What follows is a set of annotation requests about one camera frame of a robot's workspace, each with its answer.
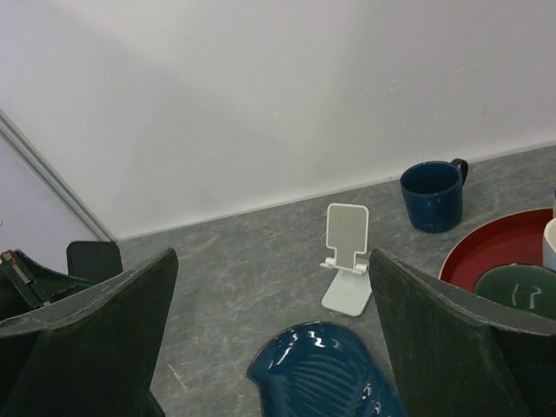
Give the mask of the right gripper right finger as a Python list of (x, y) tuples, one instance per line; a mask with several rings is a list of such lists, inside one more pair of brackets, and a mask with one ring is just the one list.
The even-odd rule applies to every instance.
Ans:
[(408, 416), (553, 416), (555, 322), (374, 248), (369, 278)]

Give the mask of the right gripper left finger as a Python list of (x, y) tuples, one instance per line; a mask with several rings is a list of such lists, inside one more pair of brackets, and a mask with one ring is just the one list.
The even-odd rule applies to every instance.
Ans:
[(4, 251), (2, 415), (162, 415), (150, 385), (178, 266), (166, 249), (98, 281)]

